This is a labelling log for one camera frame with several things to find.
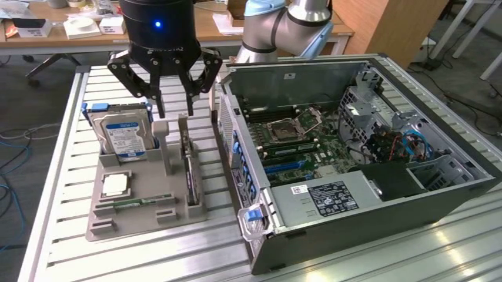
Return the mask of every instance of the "green circuit board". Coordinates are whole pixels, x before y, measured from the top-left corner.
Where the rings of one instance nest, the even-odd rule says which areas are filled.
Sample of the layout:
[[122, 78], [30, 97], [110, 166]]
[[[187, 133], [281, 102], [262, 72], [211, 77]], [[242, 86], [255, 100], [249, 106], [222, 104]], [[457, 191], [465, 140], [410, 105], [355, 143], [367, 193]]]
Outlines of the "green circuit board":
[[263, 148], [259, 155], [266, 172], [270, 167], [303, 162], [301, 168], [267, 173], [273, 187], [346, 173], [362, 161], [349, 153], [334, 123], [333, 116], [315, 115], [307, 108], [297, 120], [249, 125], [255, 146]]

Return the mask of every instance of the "blue hard drive label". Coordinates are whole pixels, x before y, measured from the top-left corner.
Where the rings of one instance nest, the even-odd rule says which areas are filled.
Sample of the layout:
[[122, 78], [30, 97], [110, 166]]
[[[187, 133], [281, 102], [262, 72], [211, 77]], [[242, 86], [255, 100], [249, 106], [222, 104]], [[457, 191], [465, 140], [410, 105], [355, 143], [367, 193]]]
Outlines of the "blue hard drive label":
[[106, 128], [118, 156], [136, 160], [139, 156], [144, 155], [146, 147], [143, 138], [138, 135], [140, 131], [138, 122], [114, 123], [106, 125]]
[[343, 181], [310, 187], [309, 193], [325, 217], [359, 208]]

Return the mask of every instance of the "robotic arm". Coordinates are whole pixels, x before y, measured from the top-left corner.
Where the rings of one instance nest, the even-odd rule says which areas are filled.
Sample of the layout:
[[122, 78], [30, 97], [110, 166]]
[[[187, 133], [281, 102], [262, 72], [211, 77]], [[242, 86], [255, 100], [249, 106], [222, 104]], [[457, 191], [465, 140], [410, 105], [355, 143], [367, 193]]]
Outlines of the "robotic arm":
[[[156, 102], [161, 118], [165, 105], [161, 77], [177, 75], [187, 95], [189, 115], [199, 93], [213, 87], [222, 66], [221, 53], [202, 48], [195, 37], [193, 0], [119, 0], [128, 29], [128, 50], [111, 56], [108, 69], [131, 92]], [[333, 30], [331, 0], [249, 0], [245, 12], [243, 46], [238, 63], [277, 60], [277, 48], [313, 59]], [[190, 69], [203, 56], [205, 70], [198, 79]], [[148, 72], [146, 82], [134, 72], [134, 60]]]

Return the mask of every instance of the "metal slotted surface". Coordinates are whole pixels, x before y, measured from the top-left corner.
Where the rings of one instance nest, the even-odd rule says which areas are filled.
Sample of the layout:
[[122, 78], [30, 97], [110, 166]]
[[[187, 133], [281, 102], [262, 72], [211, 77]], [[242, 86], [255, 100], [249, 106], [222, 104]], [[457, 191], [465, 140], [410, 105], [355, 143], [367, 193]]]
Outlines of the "metal slotted surface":
[[[473, 146], [502, 168], [501, 152], [397, 65], [381, 63], [437, 111]], [[195, 65], [193, 75], [202, 70]], [[136, 72], [147, 74], [140, 68]], [[131, 94], [104, 66], [79, 76], [71, 102], [128, 103]], [[171, 134], [178, 142], [177, 116], [186, 111], [178, 79], [162, 80]], [[390, 85], [385, 95], [398, 108], [410, 107]], [[99, 144], [79, 114], [67, 109], [70, 127], [62, 156], [52, 159], [20, 281], [498, 281], [502, 278], [502, 187], [466, 202], [438, 223], [410, 230], [329, 256], [250, 275], [245, 241], [231, 207], [230, 193], [210, 123], [209, 97], [195, 103], [191, 137], [202, 150], [206, 222], [135, 236], [90, 243], [84, 239], [96, 173]]]

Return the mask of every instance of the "white box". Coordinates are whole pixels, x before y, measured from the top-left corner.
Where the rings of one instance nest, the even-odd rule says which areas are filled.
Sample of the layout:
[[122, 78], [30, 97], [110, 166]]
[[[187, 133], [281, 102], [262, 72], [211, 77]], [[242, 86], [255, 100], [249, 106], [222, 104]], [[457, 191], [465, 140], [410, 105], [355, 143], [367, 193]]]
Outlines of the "white box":
[[428, 54], [433, 53], [433, 49], [437, 46], [437, 42], [432, 38], [425, 38], [421, 46], [421, 50], [418, 51], [413, 63], [424, 63], [428, 60]]
[[52, 22], [48, 19], [12, 19], [20, 37], [48, 37]]
[[100, 22], [100, 30], [104, 34], [124, 34], [126, 21], [122, 16], [104, 18]]
[[84, 38], [102, 35], [100, 28], [91, 18], [68, 19], [64, 23], [64, 31], [68, 39]]

